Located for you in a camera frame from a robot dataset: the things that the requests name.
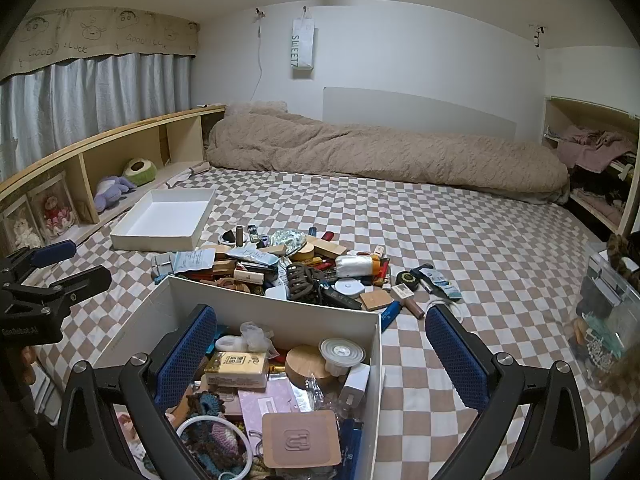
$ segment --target purple stuffed bunny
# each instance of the purple stuffed bunny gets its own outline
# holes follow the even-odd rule
[[[98,182],[94,203],[98,213],[118,203],[123,193],[136,189],[136,185],[123,176],[106,176]]]

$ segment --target tape measure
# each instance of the tape measure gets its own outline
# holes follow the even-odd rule
[[[414,275],[412,275],[412,273],[408,272],[407,270],[403,270],[396,276],[396,285],[398,283],[404,283],[407,287],[409,287],[409,290],[412,292],[415,292],[418,288],[418,285],[420,284],[418,282],[418,278],[416,278]]]

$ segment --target bed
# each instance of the bed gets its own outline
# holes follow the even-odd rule
[[[201,243],[236,223],[262,230],[282,227],[331,230],[341,245],[357,250],[386,247],[392,272],[431,261],[463,293],[463,325],[493,351],[521,364],[548,367],[567,361],[586,415],[594,458],[636,418],[637,383],[617,394],[587,387],[572,358],[562,326],[578,293],[588,231],[555,204],[532,205],[431,184],[348,176],[213,170],[181,187],[212,187],[217,201]],[[63,387],[70,366],[95,362],[154,288],[151,253],[113,251],[109,233],[118,219],[53,267],[40,284],[102,264],[113,274],[109,292],[72,308],[62,341],[38,349],[38,357]],[[426,294],[417,294],[424,305]],[[376,478],[430,478],[456,447],[475,411],[452,389],[424,336],[424,327],[402,313],[383,334],[385,387],[380,413]],[[504,466],[524,412],[516,412],[488,477]]]
[[[350,174],[564,203],[566,166],[544,146],[495,136],[331,124],[265,107],[225,112],[209,134],[217,168]]]

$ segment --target green plush toy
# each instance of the green plush toy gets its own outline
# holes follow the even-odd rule
[[[156,177],[156,165],[146,158],[132,158],[124,167],[122,176],[126,177],[136,186],[142,186],[151,182]]]

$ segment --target hanging paper bag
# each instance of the hanging paper bag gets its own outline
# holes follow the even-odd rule
[[[291,35],[291,67],[294,70],[312,70],[314,54],[314,20],[305,13],[293,20]]]

